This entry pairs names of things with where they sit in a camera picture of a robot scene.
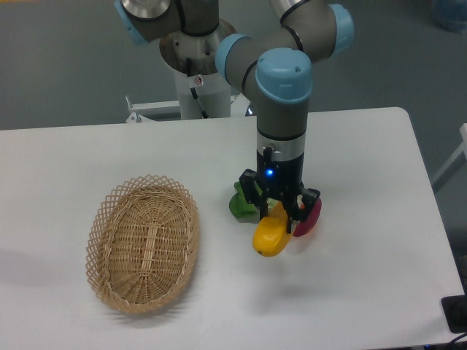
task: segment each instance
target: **white table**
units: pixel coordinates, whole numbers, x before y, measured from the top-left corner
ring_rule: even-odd
[[[309,116],[313,236],[277,257],[230,214],[255,167],[254,117],[0,132],[0,348],[373,349],[454,338],[440,299],[463,293],[409,117]],[[172,308],[126,316],[85,278],[88,232],[125,180],[167,175],[201,218],[196,271]]]

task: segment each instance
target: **blue container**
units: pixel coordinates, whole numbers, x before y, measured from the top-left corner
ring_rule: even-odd
[[[467,0],[432,0],[431,13],[450,31],[467,33]]]

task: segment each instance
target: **light blue joint cap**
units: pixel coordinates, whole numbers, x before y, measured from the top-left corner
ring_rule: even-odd
[[[352,45],[355,29],[352,16],[342,5],[332,4],[329,7],[333,9],[334,16],[336,17],[337,34],[336,45],[333,51],[333,55],[335,55]]]
[[[217,71],[227,80],[225,75],[225,63],[227,62],[227,56],[233,45],[241,38],[248,38],[243,34],[231,34],[227,36],[219,45],[216,51],[215,63]]]
[[[258,60],[256,82],[270,99],[281,104],[298,104],[312,93],[312,62],[298,50],[266,51]]]
[[[115,0],[114,6],[115,9],[117,9],[117,12],[120,18],[122,19],[123,23],[125,24],[126,30],[128,31],[128,34],[130,34],[133,43],[135,43],[136,45],[148,44],[147,40],[142,37],[142,35],[137,31],[136,28],[134,28],[133,23],[130,21],[130,19],[126,15],[125,10],[122,7],[120,0]]]

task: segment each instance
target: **yellow lemon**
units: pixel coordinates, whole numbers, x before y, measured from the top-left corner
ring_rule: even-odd
[[[264,257],[278,255],[292,237],[287,233],[287,212],[279,202],[261,219],[253,236],[253,248]]]

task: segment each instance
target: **wicker basket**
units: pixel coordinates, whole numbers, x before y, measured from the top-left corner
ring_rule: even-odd
[[[96,296],[119,311],[153,311],[193,272],[198,210],[179,182],[139,177],[106,197],[89,236],[86,274]]]

